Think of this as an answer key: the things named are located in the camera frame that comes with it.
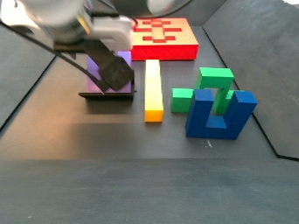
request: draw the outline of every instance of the purple block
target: purple block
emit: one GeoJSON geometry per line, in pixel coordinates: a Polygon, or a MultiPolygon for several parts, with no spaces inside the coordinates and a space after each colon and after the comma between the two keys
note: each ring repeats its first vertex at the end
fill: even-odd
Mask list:
{"type": "MultiPolygon", "coordinates": [[[[119,52],[116,54],[119,57],[123,57],[125,60],[125,63],[131,66],[132,62],[132,57],[131,57],[131,52],[119,52]]],[[[88,72],[100,80],[100,75],[99,75],[99,66],[93,62],[93,60],[88,57],[88,72]]],[[[91,79],[88,79],[88,93],[101,93],[99,90],[99,87],[95,85],[91,79]]],[[[120,94],[129,94],[132,93],[132,81],[129,81],[121,89],[115,91],[112,88],[105,92],[105,93],[120,93],[120,94]]]]}

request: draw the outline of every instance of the black wall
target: black wall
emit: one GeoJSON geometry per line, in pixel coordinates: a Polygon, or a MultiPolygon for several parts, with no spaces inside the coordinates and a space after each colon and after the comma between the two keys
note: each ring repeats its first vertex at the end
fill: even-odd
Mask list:
{"type": "Polygon", "coordinates": [[[187,18],[191,25],[200,25],[207,22],[215,11],[227,0],[193,0],[185,8],[169,16],[169,18],[187,18]]]}
{"type": "Polygon", "coordinates": [[[203,26],[276,153],[299,158],[299,10],[282,0],[228,0],[203,26]]]}

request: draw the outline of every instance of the green l-shaped block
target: green l-shaped block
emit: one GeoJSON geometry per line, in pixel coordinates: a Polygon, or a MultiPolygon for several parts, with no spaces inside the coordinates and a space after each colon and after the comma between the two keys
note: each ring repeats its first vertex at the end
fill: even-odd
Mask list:
{"type": "Polygon", "coordinates": [[[214,102],[214,110],[218,115],[223,115],[230,105],[234,90],[230,90],[234,81],[234,74],[228,68],[202,67],[195,89],[216,88],[218,94],[214,102]]]}

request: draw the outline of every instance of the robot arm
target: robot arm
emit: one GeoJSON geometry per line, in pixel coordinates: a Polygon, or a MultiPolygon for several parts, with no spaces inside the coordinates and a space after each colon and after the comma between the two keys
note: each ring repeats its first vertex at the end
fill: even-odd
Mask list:
{"type": "MultiPolygon", "coordinates": [[[[120,15],[151,16],[169,8],[175,0],[109,0],[120,15]]],[[[28,18],[56,43],[73,44],[83,39],[100,39],[109,50],[132,48],[132,21],[128,17],[91,19],[87,0],[17,0],[28,18]]]]}

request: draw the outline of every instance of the gray table surface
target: gray table surface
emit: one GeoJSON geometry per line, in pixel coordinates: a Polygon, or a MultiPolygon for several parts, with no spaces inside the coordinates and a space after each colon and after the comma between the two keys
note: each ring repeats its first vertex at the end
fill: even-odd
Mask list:
{"type": "MultiPolygon", "coordinates": [[[[193,88],[199,67],[223,67],[200,27],[195,61],[161,62],[163,123],[144,122],[145,63],[135,62],[133,101],[85,101],[85,77],[56,60],[0,134],[0,157],[9,159],[274,158],[259,127],[250,119],[238,141],[189,139],[187,115],[172,114],[172,88],[193,88]]],[[[85,56],[79,63],[85,66],[85,56]]]]}
{"type": "MultiPolygon", "coordinates": [[[[85,78],[56,59],[0,133],[3,223],[296,223],[299,166],[275,157],[254,119],[238,141],[187,139],[171,88],[223,67],[200,27],[195,61],[161,62],[164,120],[135,100],[85,101],[85,78]]],[[[85,57],[79,57],[81,65],[85,57]]]]}

